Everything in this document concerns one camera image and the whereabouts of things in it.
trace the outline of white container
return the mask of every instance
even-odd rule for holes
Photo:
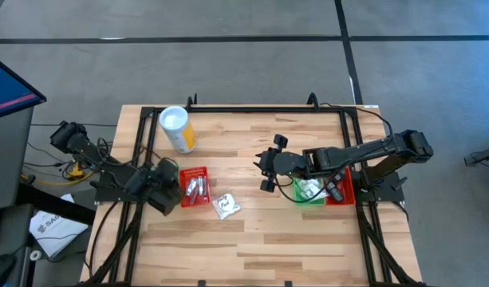
[[[195,149],[195,131],[184,108],[165,108],[159,115],[159,123],[178,152],[188,153]]]

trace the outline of yellow cable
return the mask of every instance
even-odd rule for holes
[[[71,185],[74,185],[74,184],[78,184],[78,183],[82,182],[83,180],[86,180],[87,178],[89,178],[90,176],[92,176],[93,173],[94,173],[94,171],[91,171],[85,177],[80,178],[78,180],[74,180],[73,182],[70,182],[70,183],[51,183],[51,182],[46,182],[46,181],[43,181],[43,180],[35,180],[35,182],[41,183],[41,184],[46,184],[46,185],[52,185],[52,186],[71,186]],[[21,175],[21,177],[23,179],[28,179],[28,177],[26,175]]]

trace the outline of blue screen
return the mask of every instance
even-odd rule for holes
[[[0,113],[12,112],[25,104],[40,101],[41,97],[0,68]]]

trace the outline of wooden tabletop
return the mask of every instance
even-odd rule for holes
[[[132,156],[141,107],[122,107],[112,148],[112,155],[121,161]],[[378,108],[369,110],[379,112]],[[364,112],[358,116],[365,142],[384,137],[379,119]],[[255,154],[274,146],[276,133],[289,139],[287,151],[344,147],[336,114],[192,113],[190,118],[199,139],[191,154],[175,153],[159,126],[154,151],[173,158],[181,168],[206,166],[211,196],[230,192],[242,209],[220,220],[210,204],[177,206],[167,217],[147,205],[133,285],[195,285],[198,280],[208,285],[283,285],[284,281],[297,286],[368,285],[355,208],[297,206],[278,191],[260,191],[264,178],[252,163],[258,160]],[[291,187],[285,191],[292,192]],[[98,207],[94,230],[110,205]],[[114,247],[121,206],[115,207],[102,227],[94,271]],[[381,203],[379,215],[386,246],[405,271],[420,281],[405,214],[392,204]],[[375,248],[373,256],[380,280]],[[121,258],[119,279],[123,280],[127,249]],[[81,280],[88,277],[84,268]]]

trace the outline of yellow label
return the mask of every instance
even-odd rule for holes
[[[186,129],[183,130],[182,136],[186,140],[187,149],[193,149],[196,144],[196,138],[195,131],[193,130],[193,126],[191,125],[191,121],[189,122],[189,124],[187,124]]]

